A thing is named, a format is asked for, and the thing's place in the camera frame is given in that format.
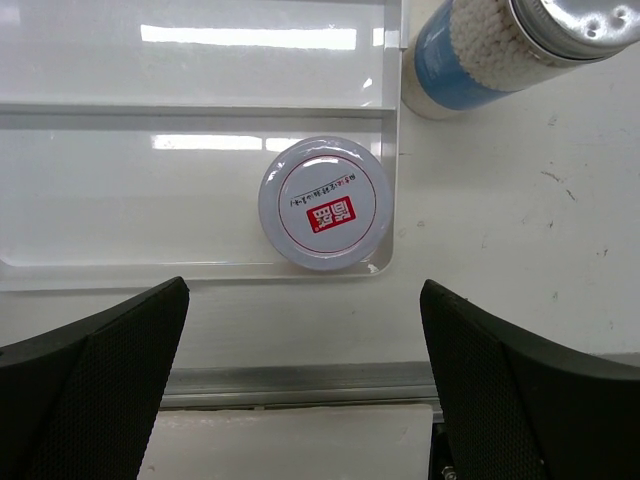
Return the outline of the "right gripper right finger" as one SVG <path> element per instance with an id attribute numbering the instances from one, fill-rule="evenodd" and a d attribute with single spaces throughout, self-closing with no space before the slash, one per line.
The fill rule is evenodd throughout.
<path id="1" fill-rule="evenodd" d="M 638 478 L 638 367 L 547 340 L 433 280 L 420 313 L 459 478 Z"/>

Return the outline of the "white lid jar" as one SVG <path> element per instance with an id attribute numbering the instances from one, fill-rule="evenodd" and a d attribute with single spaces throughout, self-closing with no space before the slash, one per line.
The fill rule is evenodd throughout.
<path id="1" fill-rule="evenodd" d="M 380 161 L 364 146 L 310 137 L 268 167 L 258 213 L 267 239 L 287 260 L 336 271 L 376 250 L 392 223 L 394 195 Z"/>

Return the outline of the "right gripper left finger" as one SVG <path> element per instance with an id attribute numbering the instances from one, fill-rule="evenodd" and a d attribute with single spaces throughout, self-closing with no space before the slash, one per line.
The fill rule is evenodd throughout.
<path id="1" fill-rule="evenodd" d="M 1 349 L 4 479 L 138 476 L 185 325 L 176 277 Z"/>

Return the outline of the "blue label shaker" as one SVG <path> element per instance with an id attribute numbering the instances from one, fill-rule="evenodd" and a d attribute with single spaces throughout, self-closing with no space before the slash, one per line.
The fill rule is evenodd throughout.
<path id="1" fill-rule="evenodd" d="M 403 54 L 401 99 L 423 118 L 443 119 L 638 40 L 636 1 L 445 1 Z"/>

